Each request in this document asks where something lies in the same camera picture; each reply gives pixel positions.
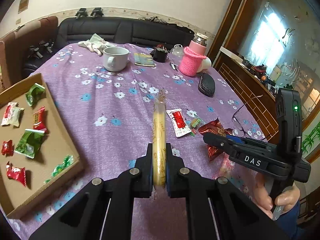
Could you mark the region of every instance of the sofa backrest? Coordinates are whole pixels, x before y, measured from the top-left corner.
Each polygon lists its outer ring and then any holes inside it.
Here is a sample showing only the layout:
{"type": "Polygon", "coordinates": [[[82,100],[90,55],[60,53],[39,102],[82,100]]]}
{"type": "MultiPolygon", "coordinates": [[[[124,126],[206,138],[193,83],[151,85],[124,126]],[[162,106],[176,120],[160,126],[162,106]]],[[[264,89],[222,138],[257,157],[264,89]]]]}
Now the sofa backrest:
{"type": "Polygon", "coordinates": [[[118,44],[131,43],[141,47],[155,47],[163,44],[167,49],[175,44],[188,46],[194,32],[176,24],[161,24],[147,20],[122,17],[67,18],[58,29],[54,51],[68,44],[86,41],[97,33],[105,41],[118,44]]]}
{"type": "Polygon", "coordinates": [[[54,39],[57,27],[58,18],[51,16],[27,23],[0,39],[0,67],[6,89],[22,79],[21,69],[28,48],[42,40],[54,39]]]}

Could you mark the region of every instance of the yellow wrapped snack stick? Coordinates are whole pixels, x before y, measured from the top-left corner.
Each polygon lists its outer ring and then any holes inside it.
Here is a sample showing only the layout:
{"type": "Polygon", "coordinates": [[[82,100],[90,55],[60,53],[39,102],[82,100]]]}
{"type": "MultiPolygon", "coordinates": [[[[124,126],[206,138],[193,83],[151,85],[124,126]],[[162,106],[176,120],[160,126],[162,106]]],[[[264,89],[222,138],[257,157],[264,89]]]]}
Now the yellow wrapped snack stick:
{"type": "Polygon", "coordinates": [[[165,188],[166,181],[166,141],[165,141],[165,93],[160,90],[155,98],[153,112],[152,165],[155,190],[165,188]]]}

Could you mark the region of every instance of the green wrapped snack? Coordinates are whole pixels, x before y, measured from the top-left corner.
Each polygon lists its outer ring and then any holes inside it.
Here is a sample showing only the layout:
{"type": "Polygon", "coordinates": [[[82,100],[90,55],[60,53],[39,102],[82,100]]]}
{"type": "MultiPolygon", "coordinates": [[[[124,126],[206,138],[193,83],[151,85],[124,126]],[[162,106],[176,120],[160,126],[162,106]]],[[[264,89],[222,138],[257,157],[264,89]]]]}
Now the green wrapped snack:
{"type": "Polygon", "coordinates": [[[43,136],[44,131],[26,129],[14,152],[33,159],[41,147],[43,136]]]}
{"type": "MultiPolygon", "coordinates": [[[[51,179],[55,176],[57,176],[60,172],[62,172],[64,169],[69,167],[74,162],[72,155],[67,155],[67,157],[64,158],[63,163],[56,166],[51,174],[51,179]]],[[[47,179],[44,181],[44,183],[48,183],[51,179],[47,179]]]]}
{"type": "Polygon", "coordinates": [[[26,101],[29,106],[34,106],[37,101],[40,99],[41,94],[44,92],[45,87],[35,83],[26,93],[26,101]]]}

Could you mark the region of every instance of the human hand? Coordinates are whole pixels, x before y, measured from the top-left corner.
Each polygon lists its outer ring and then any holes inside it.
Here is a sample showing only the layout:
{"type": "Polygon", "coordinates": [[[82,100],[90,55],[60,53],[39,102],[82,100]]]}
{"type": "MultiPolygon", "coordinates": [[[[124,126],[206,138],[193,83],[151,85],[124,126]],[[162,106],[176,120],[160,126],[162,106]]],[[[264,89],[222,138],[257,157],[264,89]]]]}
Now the human hand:
{"type": "MultiPolygon", "coordinates": [[[[265,179],[261,173],[256,175],[256,183],[253,188],[253,202],[263,211],[265,214],[272,219],[273,215],[271,209],[273,207],[273,202],[269,196],[266,188],[264,187],[265,179]]],[[[297,203],[300,197],[300,190],[293,183],[292,189],[281,193],[275,199],[275,204],[277,206],[284,206],[282,213],[286,213],[291,210],[297,203]]]]}

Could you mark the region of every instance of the glove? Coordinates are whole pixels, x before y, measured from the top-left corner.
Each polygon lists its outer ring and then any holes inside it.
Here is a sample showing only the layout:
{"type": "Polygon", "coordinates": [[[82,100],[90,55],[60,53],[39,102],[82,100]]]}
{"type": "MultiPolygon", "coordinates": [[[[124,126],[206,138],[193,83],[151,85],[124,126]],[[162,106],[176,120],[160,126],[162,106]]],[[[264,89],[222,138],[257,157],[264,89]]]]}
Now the glove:
{"type": "MultiPolygon", "coordinates": [[[[269,196],[266,188],[264,187],[265,179],[261,173],[257,173],[256,175],[256,183],[253,188],[253,202],[263,211],[265,214],[272,219],[273,214],[271,209],[273,207],[273,202],[271,197],[269,196]]],[[[292,189],[287,190],[281,193],[275,199],[275,205],[284,206],[282,213],[286,213],[291,210],[300,197],[300,190],[293,183],[292,189]]]]}
{"type": "Polygon", "coordinates": [[[107,47],[114,47],[113,44],[111,44],[108,41],[105,41],[103,38],[101,38],[96,33],[92,35],[90,40],[87,41],[79,41],[78,45],[84,48],[88,48],[91,52],[97,53],[99,56],[102,56],[103,50],[107,47]]]}

